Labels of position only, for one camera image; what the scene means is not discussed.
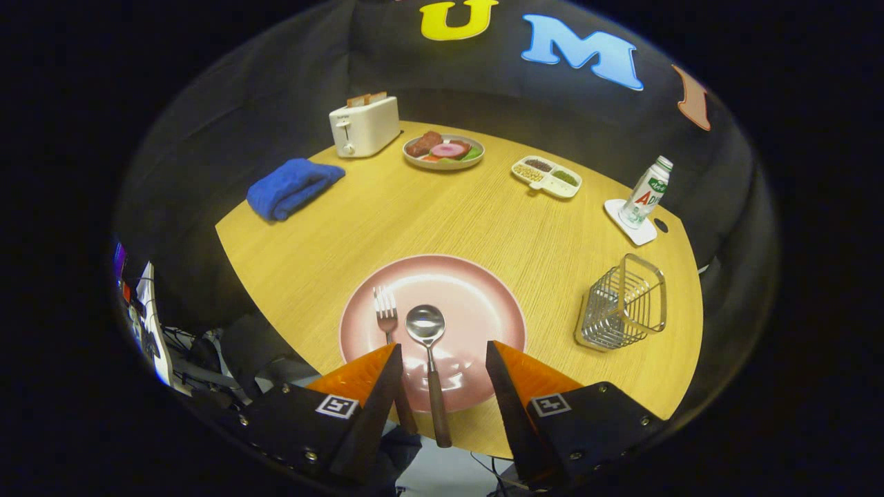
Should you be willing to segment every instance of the bottle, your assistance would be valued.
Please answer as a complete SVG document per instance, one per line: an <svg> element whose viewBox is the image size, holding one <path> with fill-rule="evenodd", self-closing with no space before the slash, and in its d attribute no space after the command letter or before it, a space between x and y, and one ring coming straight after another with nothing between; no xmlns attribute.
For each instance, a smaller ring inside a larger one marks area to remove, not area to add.
<svg viewBox="0 0 884 497"><path fill-rule="evenodd" d="M671 171L672 163L669 159L657 157L657 161L644 173L620 209L620 219L626 226L638 228L654 207L657 207L666 193Z"/></svg>

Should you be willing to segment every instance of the blue towel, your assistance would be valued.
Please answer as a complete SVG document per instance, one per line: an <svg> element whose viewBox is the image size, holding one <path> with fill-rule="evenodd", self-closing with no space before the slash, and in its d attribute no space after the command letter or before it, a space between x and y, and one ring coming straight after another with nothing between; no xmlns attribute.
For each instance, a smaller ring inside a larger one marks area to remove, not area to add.
<svg viewBox="0 0 884 497"><path fill-rule="evenodd" d="M292 159L252 185L246 200L262 218L284 221L344 174L343 169L334 165Z"/></svg>

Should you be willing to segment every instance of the coaster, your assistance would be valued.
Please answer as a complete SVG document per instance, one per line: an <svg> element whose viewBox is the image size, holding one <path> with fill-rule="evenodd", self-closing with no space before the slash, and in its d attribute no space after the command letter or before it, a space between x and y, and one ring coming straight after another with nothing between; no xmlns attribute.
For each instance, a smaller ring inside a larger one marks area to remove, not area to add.
<svg viewBox="0 0 884 497"><path fill-rule="evenodd" d="M605 212L607 212L608 217L620 227L621 231L623 231L636 245L644 245L657 238L657 228L654 227L654 224L649 218L645 218L644 221L642 221L642 225L638 228L626 226L626 224L621 221L620 215L617 211L620 210L620 207L623 207L624 203L626 203L626 200L622 198L614 198L605 202Z"/></svg>

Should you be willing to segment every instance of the letter m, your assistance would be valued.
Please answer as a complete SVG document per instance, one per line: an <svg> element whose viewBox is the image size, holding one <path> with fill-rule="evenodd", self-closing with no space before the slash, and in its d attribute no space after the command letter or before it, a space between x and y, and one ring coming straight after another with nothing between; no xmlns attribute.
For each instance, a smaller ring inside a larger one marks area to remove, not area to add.
<svg viewBox="0 0 884 497"><path fill-rule="evenodd" d="M575 69L598 54L598 62L590 67L600 78L613 81L626 88L641 90L642 81L636 77L632 62L632 50L636 46L612 34L596 31L582 40L556 18L525 14L523 19L531 23L531 48L522 52L522 58L541 64L558 64L559 57L553 53L553 43Z"/></svg>

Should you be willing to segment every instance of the metal basket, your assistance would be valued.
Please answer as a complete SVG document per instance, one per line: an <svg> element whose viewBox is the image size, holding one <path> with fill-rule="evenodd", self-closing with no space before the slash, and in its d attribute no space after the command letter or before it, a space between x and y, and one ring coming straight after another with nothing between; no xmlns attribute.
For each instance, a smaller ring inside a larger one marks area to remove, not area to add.
<svg viewBox="0 0 884 497"><path fill-rule="evenodd" d="M592 285L580 309L578 344L601 351L626 347L666 327L666 280L651 263L627 254Z"/></svg>

